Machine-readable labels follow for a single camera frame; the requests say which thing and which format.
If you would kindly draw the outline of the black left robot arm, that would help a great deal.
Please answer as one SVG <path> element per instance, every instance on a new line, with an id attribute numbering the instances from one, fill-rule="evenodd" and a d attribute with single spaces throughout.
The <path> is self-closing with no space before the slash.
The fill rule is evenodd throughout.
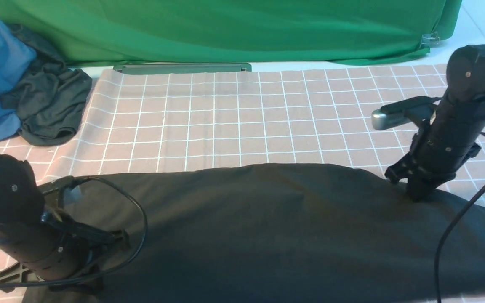
<path id="1" fill-rule="evenodd" d="M 72 176 L 38 186 L 27 161 L 0 155 L 0 250 L 15 263 L 0 271 L 0 290 L 41 286 L 53 292 L 96 295 L 104 289 L 100 266 L 128 249 L 124 230 L 104 231 L 77 222 L 65 203 L 81 198 L 85 178 Z"/>

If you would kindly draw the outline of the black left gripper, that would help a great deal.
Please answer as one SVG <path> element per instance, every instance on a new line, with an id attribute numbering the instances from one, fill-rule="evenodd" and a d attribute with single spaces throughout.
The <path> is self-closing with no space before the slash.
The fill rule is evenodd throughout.
<path id="1" fill-rule="evenodd" d="M 0 250 L 15 263 L 0 271 L 0 284 L 59 281 L 91 271 L 102 253 L 127 251 L 125 230 L 104 231 L 76 222 L 51 207 L 0 211 Z"/>

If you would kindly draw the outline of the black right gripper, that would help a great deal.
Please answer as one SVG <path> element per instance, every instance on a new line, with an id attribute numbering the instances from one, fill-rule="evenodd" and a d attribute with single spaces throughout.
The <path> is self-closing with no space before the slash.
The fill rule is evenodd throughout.
<path id="1" fill-rule="evenodd" d="M 408 180 L 406 195 L 414 202 L 456 178 L 470 150 L 485 128 L 485 94 L 462 98 L 447 90 L 435 110 L 435 119 L 423 131 L 409 160 L 387 167 L 392 184 Z"/>

